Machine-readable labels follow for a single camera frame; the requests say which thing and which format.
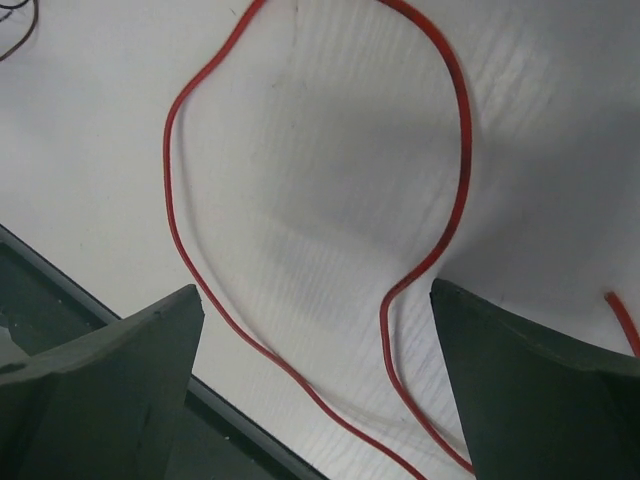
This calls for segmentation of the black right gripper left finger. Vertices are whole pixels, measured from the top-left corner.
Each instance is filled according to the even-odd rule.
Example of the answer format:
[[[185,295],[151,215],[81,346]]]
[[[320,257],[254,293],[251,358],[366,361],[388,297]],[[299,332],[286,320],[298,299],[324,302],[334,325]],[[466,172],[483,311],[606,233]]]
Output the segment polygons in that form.
[[[2,478],[164,478],[203,322],[187,285],[2,366]]]

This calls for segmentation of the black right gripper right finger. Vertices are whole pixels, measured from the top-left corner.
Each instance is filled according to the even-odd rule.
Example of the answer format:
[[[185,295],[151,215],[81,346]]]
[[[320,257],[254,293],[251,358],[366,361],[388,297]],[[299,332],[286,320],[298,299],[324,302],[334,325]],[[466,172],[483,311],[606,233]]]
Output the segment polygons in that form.
[[[638,359],[446,280],[430,299],[476,478],[638,478]]]

